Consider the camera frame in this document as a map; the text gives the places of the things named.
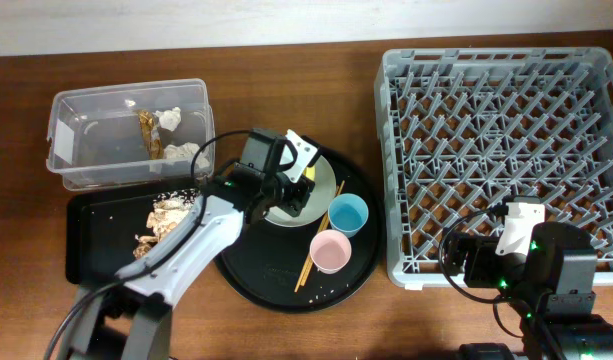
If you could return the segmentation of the food scraps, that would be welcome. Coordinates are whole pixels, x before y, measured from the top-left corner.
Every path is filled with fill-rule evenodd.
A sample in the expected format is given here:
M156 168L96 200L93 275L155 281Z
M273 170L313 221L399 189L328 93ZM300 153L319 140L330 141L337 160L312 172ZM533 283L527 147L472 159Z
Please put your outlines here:
M197 197L195 189L157 195L146 220L146 228L150 229L152 234L136 236L137 246L133 250L133 256L140 259L162 242L188 215Z

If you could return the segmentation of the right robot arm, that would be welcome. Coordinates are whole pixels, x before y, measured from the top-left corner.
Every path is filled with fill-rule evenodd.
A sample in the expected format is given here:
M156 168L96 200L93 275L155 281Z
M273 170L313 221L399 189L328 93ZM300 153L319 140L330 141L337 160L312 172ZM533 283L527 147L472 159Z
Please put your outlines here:
M590 234L570 224L543 222L528 252L498 255L499 240L449 232L444 269L464 270L469 288L494 288L494 306L521 317L527 359L613 359L613 325L593 312L597 255Z

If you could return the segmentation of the pink cup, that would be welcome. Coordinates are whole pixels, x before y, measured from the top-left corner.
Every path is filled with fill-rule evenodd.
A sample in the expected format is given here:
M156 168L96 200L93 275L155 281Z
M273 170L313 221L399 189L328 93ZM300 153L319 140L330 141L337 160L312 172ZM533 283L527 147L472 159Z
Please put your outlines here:
M350 240L337 230L326 230L320 236L320 248L313 250L314 265L324 274L337 273L352 256Z

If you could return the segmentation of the blue cup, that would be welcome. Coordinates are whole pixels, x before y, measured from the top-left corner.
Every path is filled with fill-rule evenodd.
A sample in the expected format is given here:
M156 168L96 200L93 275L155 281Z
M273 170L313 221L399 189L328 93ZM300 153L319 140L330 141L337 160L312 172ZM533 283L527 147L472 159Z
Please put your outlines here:
M328 215L330 226L351 238L367 223L369 208L360 196L345 193L332 200Z

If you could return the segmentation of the clear plastic bin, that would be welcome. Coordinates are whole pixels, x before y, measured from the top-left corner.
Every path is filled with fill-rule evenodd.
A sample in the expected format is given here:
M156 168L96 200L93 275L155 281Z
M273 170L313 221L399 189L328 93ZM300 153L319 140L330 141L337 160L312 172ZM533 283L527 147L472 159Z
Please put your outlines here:
M64 91L53 100L47 140L47 169L62 176L70 191L119 187L186 177L214 170L215 147L206 153L211 165L200 168L190 158L151 160L137 112L181 109L174 132L158 126L163 149L187 142L199 146L215 135L208 91L200 79L182 79Z

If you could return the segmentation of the black rectangular tray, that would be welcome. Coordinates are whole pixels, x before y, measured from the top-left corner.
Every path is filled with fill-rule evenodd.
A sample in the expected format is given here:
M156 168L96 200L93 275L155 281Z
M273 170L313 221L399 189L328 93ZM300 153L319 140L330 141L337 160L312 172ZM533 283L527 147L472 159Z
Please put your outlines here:
M66 279L72 284L111 281L135 260L137 238L148 233L154 202L193 192L193 181L181 178L74 196L67 205Z

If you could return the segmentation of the white tissue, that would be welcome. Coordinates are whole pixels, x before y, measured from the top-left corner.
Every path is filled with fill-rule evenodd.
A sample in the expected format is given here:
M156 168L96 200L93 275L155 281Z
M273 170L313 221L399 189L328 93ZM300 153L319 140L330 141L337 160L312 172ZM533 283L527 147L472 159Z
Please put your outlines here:
M164 159L184 159L190 158L192 159L195 153L199 150L200 146L196 143L187 142L180 146L168 145L164 148L163 158ZM209 158L206 153L202 153L198 156L196 160L196 164L202 167L208 167L211 165Z
M170 110L156 111L159 126L167 131L174 132L181 123L181 109L174 107Z

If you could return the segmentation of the grey dishwasher rack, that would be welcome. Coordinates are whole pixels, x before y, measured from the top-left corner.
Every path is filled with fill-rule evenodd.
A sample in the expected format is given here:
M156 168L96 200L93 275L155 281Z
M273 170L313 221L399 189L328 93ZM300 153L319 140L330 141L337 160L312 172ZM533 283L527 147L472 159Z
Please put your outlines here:
M393 49L374 82L398 287L442 287L442 230L498 235L483 210L535 196L591 234L595 282L613 286L613 58L601 47Z

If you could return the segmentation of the gold foil wrapper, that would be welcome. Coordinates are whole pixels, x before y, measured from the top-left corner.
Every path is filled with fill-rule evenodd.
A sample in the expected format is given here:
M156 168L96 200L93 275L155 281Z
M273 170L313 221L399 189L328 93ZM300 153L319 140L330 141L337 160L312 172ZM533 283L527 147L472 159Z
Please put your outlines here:
M159 122L157 117L147 110L139 110L137 116L142 139L149 158L151 160L162 159L164 149L158 131Z

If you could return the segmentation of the yellow bowl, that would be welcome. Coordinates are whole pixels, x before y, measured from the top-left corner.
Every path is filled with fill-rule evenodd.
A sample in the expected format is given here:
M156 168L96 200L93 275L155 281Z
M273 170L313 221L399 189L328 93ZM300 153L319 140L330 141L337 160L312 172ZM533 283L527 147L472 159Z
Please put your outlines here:
M311 181L315 181L316 178L316 169L314 166L307 167L304 169L303 175Z

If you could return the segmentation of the round black serving tray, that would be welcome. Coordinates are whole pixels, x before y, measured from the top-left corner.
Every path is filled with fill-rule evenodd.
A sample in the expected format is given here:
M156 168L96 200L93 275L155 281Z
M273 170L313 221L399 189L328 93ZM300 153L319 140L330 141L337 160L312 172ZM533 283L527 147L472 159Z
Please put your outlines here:
M386 242L383 201L365 172L349 158L330 148L322 150L322 158L332 166L336 181L344 185L343 193L366 201L367 224L350 239L347 265L330 275L313 267L303 287L297 281L323 218L300 227L267 220L250 226L214 263L233 289L258 306L294 314L332 307L359 290L382 258Z

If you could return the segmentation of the grey plate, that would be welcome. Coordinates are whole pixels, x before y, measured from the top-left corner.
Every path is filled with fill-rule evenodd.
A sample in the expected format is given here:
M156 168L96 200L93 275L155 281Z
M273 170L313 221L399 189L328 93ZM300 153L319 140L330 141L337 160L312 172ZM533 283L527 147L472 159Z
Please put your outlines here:
M320 157L315 164L315 186L310 194L306 206L297 217L292 217L278 207L269 210L265 220L271 224L294 228L315 222L324 215L330 202L336 194L336 176L334 170L325 157Z

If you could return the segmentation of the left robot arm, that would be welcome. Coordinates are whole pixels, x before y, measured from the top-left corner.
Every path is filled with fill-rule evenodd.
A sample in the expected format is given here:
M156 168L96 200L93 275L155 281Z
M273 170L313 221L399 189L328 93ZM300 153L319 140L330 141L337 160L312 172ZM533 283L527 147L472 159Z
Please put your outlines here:
M292 217L302 212L315 185L304 172L320 157L319 144L294 131L245 134L240 156L194 179L195 203L163 241L111 282L79 287L45 358L169 358L173 311L209 263L270 209Z

